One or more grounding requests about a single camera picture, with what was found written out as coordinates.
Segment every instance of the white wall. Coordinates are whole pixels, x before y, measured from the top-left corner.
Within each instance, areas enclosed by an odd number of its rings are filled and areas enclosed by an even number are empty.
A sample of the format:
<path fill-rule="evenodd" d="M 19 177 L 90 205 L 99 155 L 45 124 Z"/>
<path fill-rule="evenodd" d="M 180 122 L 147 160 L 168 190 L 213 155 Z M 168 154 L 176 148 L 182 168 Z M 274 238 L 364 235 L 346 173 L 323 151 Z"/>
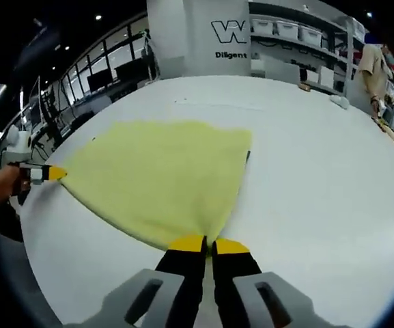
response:
<path fill-rule="evenodd" d="M 162 72 L 164 62 L 186 53 L 183 1 L 147 0 L 147 13 L 153 51 Z"/>
<path fill-rule="evenodd" d="M 247 0 L 183 0 L 186 19 L 186 75 L 250 75 L 250 15 Z M 221 21 L 225 27 L 214 22 Z M 225 58 L 227 53 L 237 57 Z"/>
<path fill-rule="evenodd" d="M 289 64 L 291 63 L 291 59 L 293 59 L 298 63 L 310 65 L 317 71 L 320 66 L 326 66 L 326 61 L 324 59 L 314 57 L 310 53 L 301 53 L 296 48 L 283 49 L 280 44 L 276 44 L 274 46 L 265 46 L 264 44 L 273 45 L 274 43 L 252 41 L 252 58 L 265 60 L 266 57 L 273 57 Z M 338 65 L 335 65 L 333 70 L 335 71 L 335 80 L 344 81 L 344 77 L 346 75 L 345 70 L 342 70 Z"/>
<path fill-rule="evenodd" d="M 271 3 L 274 5 L 281 5 L 283 7 L 299 10 L 303 9 L 303 5 L 307 5 L 309 7 L 310 13 L 317 14 L 330 20 L 345 15 L 338 9 L 331 7 L 319 0 L 249 0 L 249 2 Z"/>

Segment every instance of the person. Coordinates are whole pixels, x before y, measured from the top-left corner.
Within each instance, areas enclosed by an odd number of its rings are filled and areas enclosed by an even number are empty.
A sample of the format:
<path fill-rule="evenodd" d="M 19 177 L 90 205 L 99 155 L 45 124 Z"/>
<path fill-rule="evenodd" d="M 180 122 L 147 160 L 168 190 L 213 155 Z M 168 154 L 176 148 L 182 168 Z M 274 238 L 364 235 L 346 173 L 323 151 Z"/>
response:
<path fill-rule="evenodd" d="M 393 77 L 391 69 L 386 64 L 385 57 L 391 58 L 388 47 L 377 44 L 366 44 L 362 50 L 361 61 L 358 65 L 355 79 L 361 80 L 369 97 L 370 114 L 377 118 L 381 112 L 380 101 L 385 99 L 386 82 Z"/>
<path fill-rule="evenodd" d="M 8 201 L 14 194 L 15 184 L 20 179 L 20 169 L 17 166 L 6 165 L 0 169 L 0 204 Z M 21 182 L 21 190 L 29 188 L 28 181 Z"/>

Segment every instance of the black ceiling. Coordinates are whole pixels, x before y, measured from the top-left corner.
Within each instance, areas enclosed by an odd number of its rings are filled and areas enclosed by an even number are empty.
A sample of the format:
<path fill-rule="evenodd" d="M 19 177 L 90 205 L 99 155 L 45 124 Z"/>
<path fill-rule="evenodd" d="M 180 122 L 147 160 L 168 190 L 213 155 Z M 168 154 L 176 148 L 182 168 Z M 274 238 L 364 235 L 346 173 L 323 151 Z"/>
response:
<path fill-rule="evenodd" d="M 41 53 L 30 63 L 30 69 L 23 72 L 20 80 L 34 79 L 40 74 L 43 80 L 53 81 L 69 68 L 76 58 L 100 36 L 122 21 L 146 10 L 144 0 L 140 1 L 112 1 L 102 0 L 91 4 L 91 1 L 49 1 L 35 3 L 19 11 L 19 5 L 9 5 L 0 13 L 0 22 L 6 26 L 0 40 L 0 81 L 10 82 L 10 74 L 22 48 L 33 37 L 46 27 L 44 37 L 50 33 L 59 36 L 61 47 L 54 51 L 54 46 Z M 39 27 L 34 19 L 42 23 Z"/>
<path fill-rule="evenodd" d="M 370 31 L 382 36 L 394 52 L 394 1 L 392 5 L 369 0 L 324 2 L 357 18 Z M 39 74 L 43 81 L 54 81 L 98 38 L 144 10 L 146 0 L 101 0 L 95 3 L 71 0 L 27 3 L 21 0 L 0 3 L 0 82 L 16 87 L 28 86 Z M 373 19 L 366 17 L 367 10 L 374 13 Z M 96 21 L 97 14 L 102 15 L 102 20 Z M 42 27 L 34 23 L 34 19 L 40 21 Z M 59 37 L 60 49 L 54 51 L 52 47 L 50 51 L 41 53 L 28 69 L 13 75 L 20 52 L 44 27 L 47 28 L 44 37 Z"/>

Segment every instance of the metal frame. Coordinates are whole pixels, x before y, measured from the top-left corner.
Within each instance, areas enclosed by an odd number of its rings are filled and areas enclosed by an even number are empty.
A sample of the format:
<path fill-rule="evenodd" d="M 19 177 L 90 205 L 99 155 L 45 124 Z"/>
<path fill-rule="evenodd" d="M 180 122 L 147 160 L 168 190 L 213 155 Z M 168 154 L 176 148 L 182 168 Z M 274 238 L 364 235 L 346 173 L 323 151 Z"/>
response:
<path fill-rule="evenodd" d="M 87 66 L 89 67 L 89 71 L 90 71 L 90 75 L 93 75 L 93 72 L 92 72 L 92 64 L 91 64 L 91 62 L 90 62 L 90 56 L 89 55 L 86 55 L 86 58 L 87 58 Z"/>
<path fill-rule="evenodd" d="M 347 69 L 346 69 L 346 77 L 344 79 L 344 89 L 342 94 L 347 96 L 348 84 L 352 80 L 353 74 L 353 26 L 348 24 L 347 26 Z"/>
<path fill-rule="evenodd" d="M 75 73 L 76 73 L 76 77 L 77 77 L 77 79 L 79 80 L 79 83 L 80 83 L 81 93 L 82 93 L 83 96 L 84 96 L 85 90 L 83 89 L 83 85 L 81 84 L 80 72 L 79 72 L 79 65 L 78 65 L 78 64 L 75 64 Z"/>
<path fill-rule="evenodd" d="M 75 97 L 74 89 L 72 89 L 71 78 L 69 77 L 69 74 L 66 74 L 66 78 L 68 79 L 69 88 L 71 89 L 72 97 L 74 97 L 75 103 L 78 99 Z"/>
<path fill-rule="evenodd" d="M 128 32 L 128 39 L 132 40 L 132 41 L 130 42 L 131 58 L 132 58 L 132 60 L 135 60 L 135 59 L 136 59 L 136 56 L 135 56 L 135 48 L 133 47 L 133 42 L 134 42 L 136 39 L 133 40 L 133 34 L 132 34 L 132 31 L 131 31 L 131 26 L 130 26 L 130 25 L 127 26 L 127 32 Z"/>
<path fill-rule="evenodd" d="M 106 44 L 106 39 L 102 41 L 102 46 L 104 48 L 104 56 L 106 56 L 106 63 L 107 63 L 107 68 L 109 69 L 110 73 L 112 73 L 112 68 L 110 66 L 110 61 L 109 61 L 109 52 L 107 50 L 107 44 Z"/>

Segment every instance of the yellow cloth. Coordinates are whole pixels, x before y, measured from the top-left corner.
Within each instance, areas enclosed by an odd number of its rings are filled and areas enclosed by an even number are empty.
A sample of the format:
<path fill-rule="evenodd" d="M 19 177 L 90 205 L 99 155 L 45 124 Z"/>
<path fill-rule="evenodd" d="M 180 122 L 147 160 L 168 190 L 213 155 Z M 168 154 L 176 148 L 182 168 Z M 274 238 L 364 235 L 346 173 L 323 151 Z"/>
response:
<path fill-rule="evenodd" d="M 119 122 L 69 158 L 63 185 L 125 233 L 160 249 L 223 229 L 251 133 L 202 122 Z"/>

